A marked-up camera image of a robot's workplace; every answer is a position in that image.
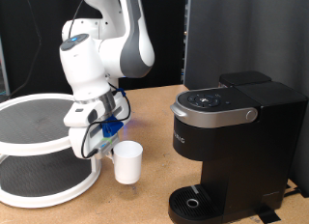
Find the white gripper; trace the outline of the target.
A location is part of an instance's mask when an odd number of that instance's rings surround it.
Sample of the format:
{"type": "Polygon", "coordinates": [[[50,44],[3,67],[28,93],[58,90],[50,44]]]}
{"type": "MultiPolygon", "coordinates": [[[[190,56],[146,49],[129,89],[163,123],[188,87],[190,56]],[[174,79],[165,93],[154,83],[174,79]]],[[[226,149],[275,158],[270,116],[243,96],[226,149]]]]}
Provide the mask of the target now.
{"type": "Polygon", "coordinates": [[[88,104],[75,102],[70,108],[69,139],[77,157],[106,156],[114,164],[112,148],[119,141],[118,131],[130,120],[130,105],[124,96],[115,96],[112,100],[114,104],[101,100],[88,104]]]}

